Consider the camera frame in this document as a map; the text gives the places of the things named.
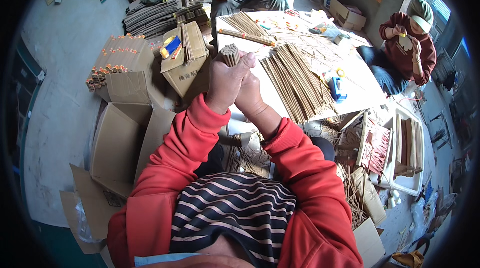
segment gray pants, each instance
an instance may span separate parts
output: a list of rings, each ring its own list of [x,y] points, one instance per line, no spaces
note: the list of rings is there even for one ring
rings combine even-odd
[[[213,46],[218,50],[217,43],[217,24],[215,18],[217,16],[233,14],[236,9],[254,9],[255,11],[275,11],[285,10],[285,0],[212,0],[212,11],[210,18],[212,19],[212,36]]]

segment green cap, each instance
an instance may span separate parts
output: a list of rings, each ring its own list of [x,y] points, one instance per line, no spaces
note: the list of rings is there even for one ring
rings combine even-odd
[[[434,12],[425,0],[411,0],[406,13],[423,29],[425,33],[430,31],[434,22]]]

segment left hand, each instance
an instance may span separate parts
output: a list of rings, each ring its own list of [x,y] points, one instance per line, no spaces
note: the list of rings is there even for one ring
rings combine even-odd
[[[420,61],[420,53],[422,52],[422,46],[420,45],[420,41],[417,38],[412,38],[412,47],[413,47],[413,61],[419,62]]]
[[[223,115],[233,105],[240,90],[243,77],[255,67],[255,54],[240,51],[240,61],[236,66],[228,67],[222,54],[210,63],[210,84],[205,103],[215,113]]]

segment black and white striped fabric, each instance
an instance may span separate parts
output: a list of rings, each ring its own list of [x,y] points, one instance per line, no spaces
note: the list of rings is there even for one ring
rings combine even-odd
[[[276,267],[296,201],[280,182],[248,173],[199,178],[178,195],[170,253],[195,252],[225,235],[255,267]]]

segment scissors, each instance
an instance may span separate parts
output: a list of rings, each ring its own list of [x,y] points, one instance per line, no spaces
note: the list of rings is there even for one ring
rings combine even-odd
[[[303,20],[305,20],[306,22],[310,23],[310,21],[304,19],[301,15],[300,15],[300,12],[298,12],[297,10],[295,9],[287,9],[285,10],[285,13],[291,15],[291,16],[296,16],[296,17],[300,17],[302,18]]]

